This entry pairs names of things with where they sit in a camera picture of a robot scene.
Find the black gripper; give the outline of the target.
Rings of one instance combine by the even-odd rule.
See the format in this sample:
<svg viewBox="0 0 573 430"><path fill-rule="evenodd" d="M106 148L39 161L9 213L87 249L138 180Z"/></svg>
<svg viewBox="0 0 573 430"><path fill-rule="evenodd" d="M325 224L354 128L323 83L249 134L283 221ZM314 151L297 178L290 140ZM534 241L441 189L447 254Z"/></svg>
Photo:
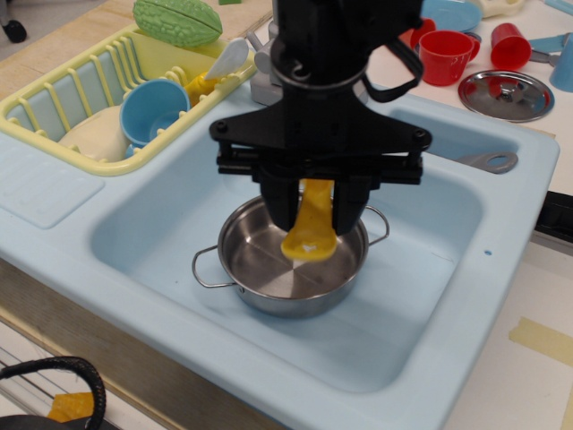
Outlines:
<svg viewBox="0 0 573 430"><path fill-rule="evenodd" d="M417 185L432 142L420 126L367 107L351 85L286 86L277 103L215 121L222 174L251 176L273 223L288 232L298 213L299 180L335 181L332 226L350 232L381 183Z"/></svg>

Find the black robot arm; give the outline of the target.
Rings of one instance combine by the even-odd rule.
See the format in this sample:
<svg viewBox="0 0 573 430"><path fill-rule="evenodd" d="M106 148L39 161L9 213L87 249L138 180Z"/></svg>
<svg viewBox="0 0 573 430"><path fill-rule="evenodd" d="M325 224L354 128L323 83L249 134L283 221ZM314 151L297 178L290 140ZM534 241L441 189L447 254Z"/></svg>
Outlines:
<svg viewBox="0 0 573 430"><path fill-rule="evenodd" d="M218 170L248 175L261 189L274 224L289 230L303 179L333 182L331 225L343 235L383 183L416 185L432 137L425 129L369 109L354 86L367 83L372 52L387 47L412 74L390 90L367 87L380 103L422 79L423 65L401 36L420 27L418 1L280 1L271 69L280 101L214 122Z"/></svg>

